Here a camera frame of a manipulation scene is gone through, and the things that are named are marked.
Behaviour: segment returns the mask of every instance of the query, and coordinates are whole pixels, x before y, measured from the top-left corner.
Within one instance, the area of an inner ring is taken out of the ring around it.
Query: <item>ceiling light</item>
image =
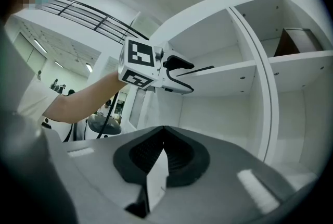
[[[92,69],[91,65],[89,65],[88,63],[86,63],[85,65],[87,66],[90,73],[93,72],[93,69]]]
[[[63,68],[63,66],[61,64],[59,64],[58,62],[54,61],[54,63],[56,63],[59,67]]]
[[[47,51],[41,46],[41,44],[36,39],[35,43],[47,54]]]

